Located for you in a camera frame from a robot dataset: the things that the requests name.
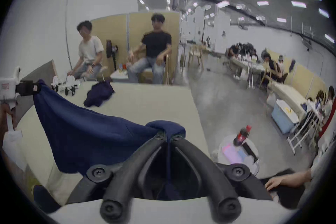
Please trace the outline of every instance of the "black t-shirt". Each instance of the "black t-shirt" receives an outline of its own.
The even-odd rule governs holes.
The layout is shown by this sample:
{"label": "black t-shirt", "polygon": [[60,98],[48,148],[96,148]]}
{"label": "black t-shirt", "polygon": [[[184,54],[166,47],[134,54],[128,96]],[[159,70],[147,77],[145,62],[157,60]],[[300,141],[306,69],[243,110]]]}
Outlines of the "black t-shirt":
{"label": "black t-shirt", "polygon": [[171,35],[166,32],[150,32],[143,35],[141,40],[146,45],[147,57],[156,58],[171,44]]}
{"label": "black t-shirt", "polygon": [[231,48],[234,54],[237,54],[239,51],[239,48],[236,47],[236,45],[232,45]]}

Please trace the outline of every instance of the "hand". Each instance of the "hand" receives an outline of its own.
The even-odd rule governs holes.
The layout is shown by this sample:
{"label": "hand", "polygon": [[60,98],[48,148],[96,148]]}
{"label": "hand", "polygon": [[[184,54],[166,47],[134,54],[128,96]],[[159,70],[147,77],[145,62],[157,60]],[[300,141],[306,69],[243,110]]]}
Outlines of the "hand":
{"label": "hand", "polygon": [[281,176],[276,176],[272,177],[270,180],[267,181],[265,184],[265,188],[270,191],[272,188],[275,188],[281,184],[283,177]]}
{"label": "hand", "polygon": [[89,65],[89,66],[87,67],[86,72],[87,72],[88,74],[93,74],[93,67]]}
{"label": "hand", "polygon": [[164,55],[162,55],[162,54],[159,54],[157,57],[156,57],[156,64],[158,65],[158,66],[161,66],[162,65],[162,63],[163,63],[163,61],[164,61]]}
{"label": "hand", "polygon": [[134,53],[133,53],[133,51],[130,51],[130,52],[129,52],[128,60],[129,60],[131,63],[133,63],[133,61],[134,61]]}

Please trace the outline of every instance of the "man in black t-shirt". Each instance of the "man in black t-shirt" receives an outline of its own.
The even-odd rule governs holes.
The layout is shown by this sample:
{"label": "man in black t-shirt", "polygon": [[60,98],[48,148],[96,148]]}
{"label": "man in black t-shirt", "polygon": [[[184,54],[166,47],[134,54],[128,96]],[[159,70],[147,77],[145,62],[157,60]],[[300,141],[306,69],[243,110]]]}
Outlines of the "man in black t-shirt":
{"label": "man in black t-shirt", "polygon": [[163,83],[165,58],[171,53],[171,35],[162,30],[165,17],[162,14],[152,16],[153,31],[145,33],[140,46],[129,53],[130,62],[134,56],[146,49],[146,57],[141,58],[128,68],[128,78],[132,83],[139,82],[138,73],[151,67],[153,71],[153,84]]}

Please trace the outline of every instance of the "concrete floor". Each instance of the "concrete floor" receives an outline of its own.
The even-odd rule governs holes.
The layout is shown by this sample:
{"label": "concrete floor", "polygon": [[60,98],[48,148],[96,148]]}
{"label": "concrete floor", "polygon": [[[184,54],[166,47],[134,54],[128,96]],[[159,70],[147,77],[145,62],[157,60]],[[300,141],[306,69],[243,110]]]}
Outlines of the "concrete floor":
{"label": "concrete floor", "polygon": [[[181,53],[183,48],[180,46],[179,55]],[[296,148],[295,155],[292,153],[286,136],[271,118],[272,108],[266,104],[266,93],[246,89],[246,81],[234,80],[231,71],[222,65],[223,59],[210,54],[203,58],[204,71],[198,66],[197,58],[189,68],[180,68],[178,62],[173,83],[190,87],[209,152],[218,150],[225,136],[237,134],[249,124],[252,126],[249,138],[259,151],[258,178],[272,176],[287,168],[294,171],[307,169],[314,156],[313,149],[305,143],[302,149]]]}

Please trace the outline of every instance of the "bottle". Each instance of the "bottle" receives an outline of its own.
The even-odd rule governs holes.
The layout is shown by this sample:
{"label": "bottle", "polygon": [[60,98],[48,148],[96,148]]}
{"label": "bottle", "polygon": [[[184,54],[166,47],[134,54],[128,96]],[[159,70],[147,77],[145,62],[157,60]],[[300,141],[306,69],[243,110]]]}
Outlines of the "bottle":
{"label": "bottle", "polygon": [[234,146],[241,146],[245,139],[250,135],[251,126],[247,125],[246,128],[242,128],[236,138],[233,140]]}

